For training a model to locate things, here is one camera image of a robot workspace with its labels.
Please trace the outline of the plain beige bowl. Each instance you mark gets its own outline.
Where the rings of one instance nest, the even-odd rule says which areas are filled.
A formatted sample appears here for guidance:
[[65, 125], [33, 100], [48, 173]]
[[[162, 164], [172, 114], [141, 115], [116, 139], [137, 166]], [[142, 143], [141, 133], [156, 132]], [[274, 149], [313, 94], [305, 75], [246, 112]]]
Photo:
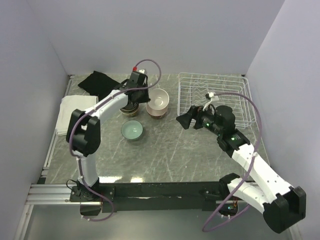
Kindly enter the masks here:
[[139, 105], [137, 105], [137, 104], [136, 105], [128, 105], [128, 106], [121, 108], [120, 111], [122, 111], [124, 113], [131, 113], [131, 112], [136, 111], [138, 108], [139, 108]]

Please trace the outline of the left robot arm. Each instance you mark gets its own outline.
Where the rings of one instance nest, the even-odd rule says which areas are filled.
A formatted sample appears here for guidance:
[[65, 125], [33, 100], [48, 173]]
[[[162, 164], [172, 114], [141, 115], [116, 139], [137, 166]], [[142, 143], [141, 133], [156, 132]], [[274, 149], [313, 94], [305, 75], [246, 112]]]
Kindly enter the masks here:
[[135, 106], [149, 102], [147, 86], [145, 71], [134, 68], [129, 79], [100, 102], [86, 110], [75, 109], [71, 113], [66, 141], [71, 155], [78, 161], [78, 182], [84, 185], [82, 195], [88, 201], [94, 201], [100, 195], [95, 154], [101, 144], [101, 124], [120, 109], [132, 111]]

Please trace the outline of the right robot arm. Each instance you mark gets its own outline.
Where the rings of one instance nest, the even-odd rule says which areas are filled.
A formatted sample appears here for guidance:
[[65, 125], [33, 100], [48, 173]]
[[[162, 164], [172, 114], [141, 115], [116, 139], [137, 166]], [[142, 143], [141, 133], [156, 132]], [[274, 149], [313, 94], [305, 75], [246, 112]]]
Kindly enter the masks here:
[[252, 185], [235, 173], [226, 175], [219, 180], [222, 198], [237, 197], [247, 202], [262, 213], [266, 224], [277, 234], [305, 218], [306, 192], [285, 181], [262, 159], [250, 141], [236, 129], [236, 117], [231, 107], [220, 105], [210, 109], [193, 105], [176, 120], [185, 130], [195, 121], [194, 129], [205, 128], [214, 133], [222, 151], [256, 183]]

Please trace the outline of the red floral bowl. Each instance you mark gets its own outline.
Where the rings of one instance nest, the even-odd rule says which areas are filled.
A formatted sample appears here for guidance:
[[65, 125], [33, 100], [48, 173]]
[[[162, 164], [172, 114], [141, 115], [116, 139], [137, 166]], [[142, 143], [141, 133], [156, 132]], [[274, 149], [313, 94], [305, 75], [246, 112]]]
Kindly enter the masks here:
[[149, 105], [146, 105], [146, 111], [148, 113], [148, 115], [153, 118], [153, 119], [161, 119], [165, 116], [165, 114], [168, 111], [168, 108], [164, 108], [161, 110], [155, 110], [153, 108], [151, 108]]

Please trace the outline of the black patterned bowl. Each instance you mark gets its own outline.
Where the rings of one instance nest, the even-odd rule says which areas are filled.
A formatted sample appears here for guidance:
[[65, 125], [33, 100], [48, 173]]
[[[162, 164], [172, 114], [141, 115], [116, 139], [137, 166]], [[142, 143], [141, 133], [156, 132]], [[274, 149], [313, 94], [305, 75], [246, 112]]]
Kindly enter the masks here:
[[138, 114], [139, 111], [136, 110], [136, 111], [129, 111], [129, 112], [127, 112], [127, 111], [122, 111], [122, 110], [121, 110], [120, 112], [121, 112], [122, 114], [127, 114], [127, 115], [128, 115], [128, 114]]

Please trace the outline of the orange bowl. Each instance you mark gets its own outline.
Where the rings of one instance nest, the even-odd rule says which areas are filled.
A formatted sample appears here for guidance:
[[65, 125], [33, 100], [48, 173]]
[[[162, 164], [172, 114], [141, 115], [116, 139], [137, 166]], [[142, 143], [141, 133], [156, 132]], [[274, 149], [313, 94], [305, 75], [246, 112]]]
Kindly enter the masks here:
[[165, 109], [170, 101], [169, 94], [160, 88], [152, 89], [149, 92], [150, 101], [148, 102], [148, 106], [153, 110], [163, 110]]

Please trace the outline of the light teal white bowl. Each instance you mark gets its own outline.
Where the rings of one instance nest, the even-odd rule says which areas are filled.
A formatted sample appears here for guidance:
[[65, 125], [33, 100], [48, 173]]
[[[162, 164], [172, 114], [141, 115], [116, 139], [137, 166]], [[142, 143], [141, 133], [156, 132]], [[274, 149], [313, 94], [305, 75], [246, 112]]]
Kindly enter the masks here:
[[143, 131], [143, 125], [137, 120], [129, 120], [121, 127], [122, 136], [129, 141], [139, 139], [142, 136]]

